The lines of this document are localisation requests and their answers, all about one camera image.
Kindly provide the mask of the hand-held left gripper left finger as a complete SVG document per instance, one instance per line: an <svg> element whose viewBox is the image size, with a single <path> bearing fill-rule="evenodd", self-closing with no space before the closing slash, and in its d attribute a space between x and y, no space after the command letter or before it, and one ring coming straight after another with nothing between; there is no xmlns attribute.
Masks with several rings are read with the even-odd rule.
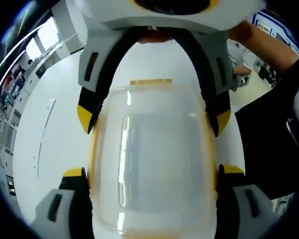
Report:
<svg viewBox="0 0 299 239"><path fill-rule="evenodd" d="M36 206L30 228L40 239L92 239L92 202L85 168L67 170Z"/></svg>

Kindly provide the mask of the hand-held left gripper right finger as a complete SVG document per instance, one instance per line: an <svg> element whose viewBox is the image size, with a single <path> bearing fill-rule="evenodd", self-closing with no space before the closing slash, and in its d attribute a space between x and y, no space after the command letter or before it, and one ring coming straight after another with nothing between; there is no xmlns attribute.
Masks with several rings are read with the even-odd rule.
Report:
<svg viewBox="0 0 299 239"><path fill-rule="evenodd" d="M275 222L272 201L239 167L219 165L216 192L216 239L260 239Z"/></svg>

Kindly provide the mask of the person's right hand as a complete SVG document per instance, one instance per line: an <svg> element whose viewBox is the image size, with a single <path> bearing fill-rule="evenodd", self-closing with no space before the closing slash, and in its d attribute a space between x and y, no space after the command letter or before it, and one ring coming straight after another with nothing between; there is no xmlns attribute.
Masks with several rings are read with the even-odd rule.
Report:
<svg viewBox="0 0 299 239"><path fill-rule="evenodd" d="M140 44L147 43L164 43L173 40L173 37L170 34L152 32L149 33L138 40Z"/></svg>

